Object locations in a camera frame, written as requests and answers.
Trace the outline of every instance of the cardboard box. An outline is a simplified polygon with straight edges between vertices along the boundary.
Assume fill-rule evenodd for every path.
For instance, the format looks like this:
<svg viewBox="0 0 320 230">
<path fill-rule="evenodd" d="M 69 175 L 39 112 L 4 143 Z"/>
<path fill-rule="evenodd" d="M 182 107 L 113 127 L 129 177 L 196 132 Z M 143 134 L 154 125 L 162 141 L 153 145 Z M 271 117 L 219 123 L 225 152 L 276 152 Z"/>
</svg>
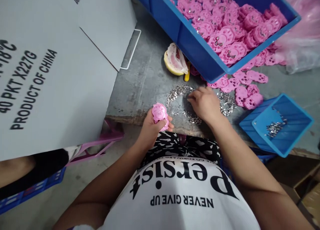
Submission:
<svg viewBox="0 0 320 230">
<path fill-rule="evenodd" d="M 0 0 L 0 161 L 94 141 L 117 72 L 52 0 Z"/>
<path fill-rule="evenodd" d="M 310 223 L 319 223 L 320 220 L 316 219 L 320 213 L 319 196 L 318 199 L 310 200 L 310 198 L 319 192 L 319 181 L 315 173 L 320 167 L 320 160 L 288 155 L 286 158 L 273 159 L 267 163 L 266 167 L 295 204 L 305 196 L 299 209 Z"/>
<path fill-rule="evenodd" d="M 130 0 L 56 0 L 117 71 L 137 20 Z"/>
</svg>

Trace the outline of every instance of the hand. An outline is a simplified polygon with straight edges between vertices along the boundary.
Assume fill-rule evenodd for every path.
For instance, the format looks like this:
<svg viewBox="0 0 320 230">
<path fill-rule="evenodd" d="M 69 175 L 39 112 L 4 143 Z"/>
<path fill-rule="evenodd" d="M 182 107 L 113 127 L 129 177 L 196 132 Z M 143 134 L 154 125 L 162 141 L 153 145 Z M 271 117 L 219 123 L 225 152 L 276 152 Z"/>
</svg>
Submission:
<svg viewBox="0 0 320 230">
<path fill-rule="evenodd" d="M 168 116 L 169 125 L 167 131 L 172 132 L 174 125 L 171 123 L 172 117 Z M 152 109 L 147 113 L 146 118 L 143 121 L 142 129 L 136 143 L 145 150 L 149 150 L 154 146 L 154 143 L 158 137 L 160 130 L 166 125 L 167 120 L 161 120 L 154 123 Z"/>
<path fill-rule="evenodd" d="M 196 114 L 208 125 L 223 117 L 220 100 L 211 87 L 199 87 L 189 94 L 187 100 Z"/>
</svg>

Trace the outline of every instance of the workbench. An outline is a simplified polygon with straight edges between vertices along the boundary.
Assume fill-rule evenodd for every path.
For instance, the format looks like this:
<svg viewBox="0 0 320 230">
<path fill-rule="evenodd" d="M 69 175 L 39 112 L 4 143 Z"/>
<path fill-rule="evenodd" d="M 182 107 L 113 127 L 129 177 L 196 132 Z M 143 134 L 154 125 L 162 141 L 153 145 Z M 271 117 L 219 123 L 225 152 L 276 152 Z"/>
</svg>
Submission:
<svg viewBox="0 0 320 230">
<path fill-rule="evenodd" d="M 141 126 L 147 111 L 153 104 L 160 102 L 165 105 L 167 94 L 176 86 L 187 84 L 197 88 L 205 86 L 205 82 L 201 80 L 200 76 L 194 77 L 192 75 L 190 80 L 185 82 L 183 76 L 175 76 L 167 70 L 163 55 L 172 40 L 140 3 L 133 3 L 133 5 L 138 20 L 136 29 L 141 30 L 141 35 L 128 70 L 120 70 L 117 75 L 106 117 L 116 122 Z M 133 37 L 129 44 L 123 61 L 124 67 L 128 65 L 135 40 L 136 37 Z M 285 67 L 280 65 L 262 66 L 253 68 L 253 70 L 264 73 L 269 77 L 269 82 L 266 84 L 256 83 L 264 99 L 276 97 L 284 92 L 314 118 L 315 123 L 304 134 L 291 153 L 319 158 L 320 69 L 292 75 L 287 75 Z M 168 114 L 172 115 L 171 112 L 178 113 L 178 115 L 173 116 L 174 132 L 213 138 L 205 123 L 201 125 L 189 123 L 189 120 L 182 114 L 183 110 L 189 107 L 186 99 L 182 97 L 172 102 Z M 255 146 L 249 136 L 239 127 L 239 122 L 250 112 L 237 107 L 228 116 L 228 119 L 241 138 L 248 145 Z"/>
</svg>

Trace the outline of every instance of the pink plastic bag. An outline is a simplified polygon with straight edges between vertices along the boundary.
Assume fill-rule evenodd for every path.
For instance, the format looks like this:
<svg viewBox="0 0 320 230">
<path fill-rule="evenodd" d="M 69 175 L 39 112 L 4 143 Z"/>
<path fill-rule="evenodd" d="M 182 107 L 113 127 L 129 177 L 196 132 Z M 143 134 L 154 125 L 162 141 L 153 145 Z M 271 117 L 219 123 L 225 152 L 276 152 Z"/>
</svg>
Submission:
<svg viewBox="0 0 320 230">
<path fill-rule="evenodd" d="M 320 0 L 287 0 L 301 21 L 280 37 L 276 56 L 286 59 L 288 73 L 320 66 Z"/>
</svg>

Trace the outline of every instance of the blue crate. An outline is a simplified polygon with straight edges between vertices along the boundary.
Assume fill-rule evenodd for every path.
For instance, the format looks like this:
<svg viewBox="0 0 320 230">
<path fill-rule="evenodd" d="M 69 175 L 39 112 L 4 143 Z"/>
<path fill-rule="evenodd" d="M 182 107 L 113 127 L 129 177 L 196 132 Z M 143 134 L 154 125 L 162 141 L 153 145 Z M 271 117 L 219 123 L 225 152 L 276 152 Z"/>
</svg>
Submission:
<svg viewBox="0 0 320 230">
<path fill-rule="evenodd" d="M 235 1 L 240 6 L 245 3 L 250 4 L 262 13 L 266 9 L 269 9 L 271 3 L 274 3 L 280 8 L 280 11 L 289 23 L 232 67 L 227 67 L 207 42 L 197 34 L 191 23 L 185 19 L 170 0 L 140 0 L 194 67 L 201 73 L 203 78 L 209 83 L 215 82 L 226 73 L 235 73 L 301 20 L 298 13 L 285 0 Z"/>
<path fill-rule="evenodd" d="M 63 180 L 65 170 L 66 167 L 53 174 L 51 177 L 48 177 L 47 179 L 33 185 L 27 190 L 1 200 L 0 214 L 5 213 L 6 211 L 10 210 L 11 208 L 14 208 L 15 206 L 18 206 L 20 203 L 23 203 L 28 199 L 34 197 L 35 195 L 38 195 L 39 193 L 52 187 L 53 185 L 61 183 Z"/>
<path fill-rule="evenodd" d="M 283 122 L 280 114 L 288 123 L 274 138 L 270 138 L 267 136 L 267 126 L 272 122 Z M 304 109 L 282 93 L 276 98 L 264 101 L 242 120 L 240 127 L 260 149 L 286 157 L 313 122 Z"/>
<path fill-rule="evenodd" d="M 257 148 L 251 148 L 252 151 L 257 155 L 257 157 L 260 159 L 260 161 L 266 165 L 267 162 L 273 158 L 275 158 L 276 154 L 266 154 L 265 152 L 261 151 Z M 220 159 L 220 168 L 225 172 L 225 174 L 230 178 L 230 180 L 235 183 L 234 177 L 231 173 L 231 170 L 229 167 L 224 163 L 223 158 Z"/>
</svg>

